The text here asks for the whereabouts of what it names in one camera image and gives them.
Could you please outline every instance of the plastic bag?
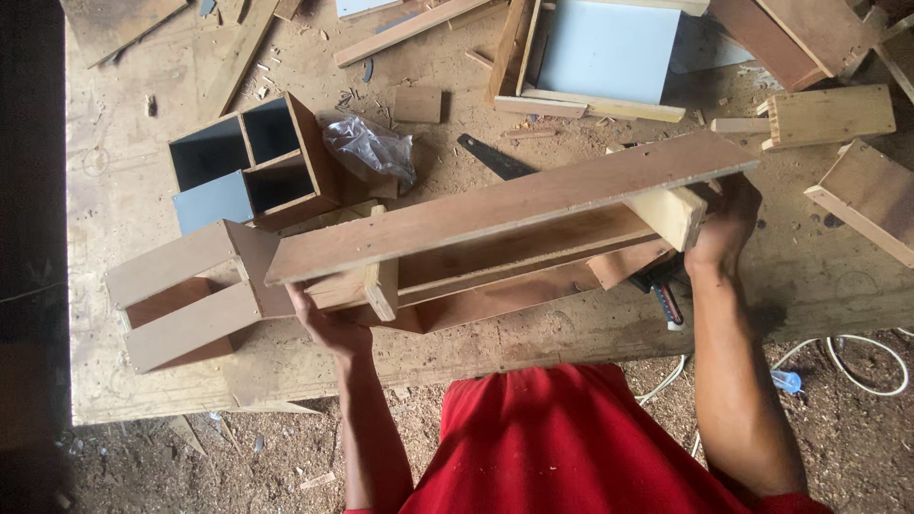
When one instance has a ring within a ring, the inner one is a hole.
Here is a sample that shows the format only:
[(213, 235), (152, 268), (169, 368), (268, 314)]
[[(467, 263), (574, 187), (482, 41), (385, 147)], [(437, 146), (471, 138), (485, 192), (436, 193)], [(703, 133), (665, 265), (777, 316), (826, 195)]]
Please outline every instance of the plastic bag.
[(324, 128), (324, 146), (362, 181), (373, 172), (394, 175), (400, 194), (416, 183), (411, 135), (401, 137), (361, 116), (336, 111), (319, 112), (317, 122)]

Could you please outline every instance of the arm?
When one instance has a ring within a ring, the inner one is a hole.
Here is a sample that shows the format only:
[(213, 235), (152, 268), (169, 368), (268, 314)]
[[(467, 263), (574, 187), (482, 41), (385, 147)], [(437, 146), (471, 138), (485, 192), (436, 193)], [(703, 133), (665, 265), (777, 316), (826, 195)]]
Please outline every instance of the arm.
[(322, 313), (304, 292), (304, 284), (286, 288), (314, 342), (334, 352), (343, 416), (346, 508), (396, 511), (412, 493), (412, 474), (375, 372), (371, 330)]
[(695, 404), (708, 466), (756, 497), (805, 492), (800, 449), (749, 326), (737, 274), (761, 193), (742, 175), (720, 183), (723, 205), (685, 254), (695, 300)]

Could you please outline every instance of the plastic bottle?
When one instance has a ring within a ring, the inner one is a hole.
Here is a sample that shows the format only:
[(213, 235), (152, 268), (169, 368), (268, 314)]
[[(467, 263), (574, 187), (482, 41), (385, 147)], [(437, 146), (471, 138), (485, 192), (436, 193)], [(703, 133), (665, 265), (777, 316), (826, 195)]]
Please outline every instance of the plastic bottle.
[(800, 390), (800, 375), (797, 375), (793, 371), (777, 371), (776, 369), (772, 369), (771, 379), (774, 380), (774, 385), (787, 392), (794, 393)]

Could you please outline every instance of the workbench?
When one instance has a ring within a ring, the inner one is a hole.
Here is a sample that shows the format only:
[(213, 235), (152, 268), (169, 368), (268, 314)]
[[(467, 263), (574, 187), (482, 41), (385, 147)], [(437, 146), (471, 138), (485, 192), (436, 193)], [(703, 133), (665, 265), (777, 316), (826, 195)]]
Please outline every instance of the workbench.
[[(598, 119), (592, 117), (545, 120), (540, 123), (557, 128), (557, 136), (517, 146), (499, 140), (501, 132), (527, 118), (482, 106), (488, 72), (467, 59), (464, 51), (474, 48), (491, 56), (505, 11), (455, 31), (442, 24), (376, 54), (368, 84), (362, 82), (365, 70), (360, 63), (342, 70), (334, 65), (334, 51), (417, 7), (421, 5), (410, 1), (348, 23), (336, 19), (333, 1), (321, 0), (302, 5), (292, 22), (275, 19), (255, 58), (270, 71), (251, 68), (233, 109), (260, 102), (254, 92), (262, 86), (269, 88), (268, 98), (275, 98), (278, 88), (312, 111), (333, 109), (339, 91), (352, 87), (361, 100), (350, 102), (350, 107), (386, 124), (384, 110), (375, 101), (392, 110), (394, 87), (401, 82), (447, 91), (441, 124), (395, 127), (400, 134), (415, 136), (419, 183), (406, 197), (386, 200), (388, 209), (500, 180), (458, 148), (456, 139), (462, 133), (545, 170), (602, 155), (609, 142), (656, 141), (700, 129), (689, 111), (680, 123), (635, 121), (597, 127)], [(329, 40), (323, 40), (318, 29)], [(130, 367), (124, 331), (104, 285), (104, 274), (113, 266), (179, 237), (170, 198), (177, 188), (166, 142), (202, 125), (197, 106), (235, 31), (229, 25), (219, 27), (214, 16), (202, 18), (195, 8), (188, 8), (127, 48), (116, 65), (86, 70), (67, 28), (74, 424), (230, 409), (282, 410), (287, 401), (336, 394), (333, 357), (318, 348), (295, 319), (260, 322), (235, 334), (233, 342), (241, 344), (232, 355), (137, 374)], [(717, 115), (745, 117), (768, 91), (754, 87), (751, 74), (734, 70), (712, 70), (701, 80), (691, 77), (702, 87), (667, 93), (664, 104), (702, 107), (708, 121)], [(275, 84), (259, 79), (262, 75)], [(667, 89), (677, 83), (688, 80), (668, 80)], [(699, 89), (704, 98), (682, 94)], [(144, 114), (146, 94), (155, 95), (155, 117)], [(726, 107), (717, 105), (723, 96), (730, 98)], [(910, 141), (912, 109), (899, 98), (896, 105), (899, 134), (870, 142), (911, 167), (914, 150), (901, 142), (905, 137)], [(740, 137), (731, 139), (739, 142)], [(744, 145), (758, 153), (762, 138), (745, 139)], [(764, 221), (749, 241), (741, 265), (751, 318), (768, 341), (858, 333), (909, 322), (914, 273), (849, 227), (826, 228), (822, 220), (827, 213), (802, 193), (828, 170), (838, 147), (766, 153), (749, 174), (765, 196), (760, 212)], [(691, 301), (683, 297), (683, 288), (674, 288), (690, 320)], [(692, 347), (689, 329), (668, 331), (654, 296), (625, 283), (426, 336), (376, 329), (374, 346), (377, 372), (386, 386), (559, 362), (672, 356), (691, 352)]]

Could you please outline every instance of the red shirt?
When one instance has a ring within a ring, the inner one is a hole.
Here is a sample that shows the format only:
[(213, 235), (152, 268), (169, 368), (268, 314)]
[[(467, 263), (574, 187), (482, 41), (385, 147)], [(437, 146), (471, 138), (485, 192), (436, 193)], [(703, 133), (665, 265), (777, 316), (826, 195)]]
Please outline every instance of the red shirt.
[[(351, 514), (397, 512), (348, 510)], [(805, 494), (744, 505), (635, 401), (612, 364), (454, 382), (441, 443), (403, 513), (830, 512)]]

